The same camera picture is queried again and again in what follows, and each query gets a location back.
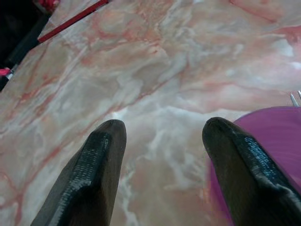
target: purple bowl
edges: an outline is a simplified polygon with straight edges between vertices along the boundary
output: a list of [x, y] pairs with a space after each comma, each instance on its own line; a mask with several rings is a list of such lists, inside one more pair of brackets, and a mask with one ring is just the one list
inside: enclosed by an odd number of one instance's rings
[[[244, 115], [234, 122], [252, 134], [301, 193], [301, 107], [271, 107]], [[218, 210], [231, 217], [210, 164], [210, 195]]]

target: pink plastic dish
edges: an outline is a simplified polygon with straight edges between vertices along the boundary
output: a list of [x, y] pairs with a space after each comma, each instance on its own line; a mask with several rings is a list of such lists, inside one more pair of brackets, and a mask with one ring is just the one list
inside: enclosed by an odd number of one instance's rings
[[[234, 122], [252, 134], [270, 157], [301, 191], [301, 107], [272, 107], [247, 114]], [[210, 165], [210, 195], [219, 210], [231, 222], [228, 207]]]

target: pink object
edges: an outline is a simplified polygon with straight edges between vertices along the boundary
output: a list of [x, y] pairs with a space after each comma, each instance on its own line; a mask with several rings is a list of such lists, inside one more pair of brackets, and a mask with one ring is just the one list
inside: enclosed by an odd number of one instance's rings
[[6, 76], [9, 73], [10, 73], [10, 69], [8, 68], [0, 69], [0, 76]]
[[[271, 107], [247, 114], [234, 122], [252, 134], [277, 165], [301, 187], [301, 107]], [[210, 165], [211, 197], [219, 210], [231, 221], [228, 207]]]

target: marble surface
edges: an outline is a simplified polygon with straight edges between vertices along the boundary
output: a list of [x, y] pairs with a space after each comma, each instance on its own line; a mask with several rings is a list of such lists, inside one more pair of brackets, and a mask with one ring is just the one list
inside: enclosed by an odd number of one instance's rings
[[201, 130], [291, 105], [300, 8], [114, 0], [36, 47], [0, 94], [0, 221], [29, 225], [88, 134], [115, 118], [128, 142], [111, 225], [226, 224], [208, 197]]

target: dark background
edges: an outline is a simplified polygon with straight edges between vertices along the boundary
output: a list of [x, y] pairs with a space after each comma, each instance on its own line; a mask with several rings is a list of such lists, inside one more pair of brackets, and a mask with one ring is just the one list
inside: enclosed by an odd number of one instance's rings
[[0, 68], [40, 16], [32, 0], [0, 0]]

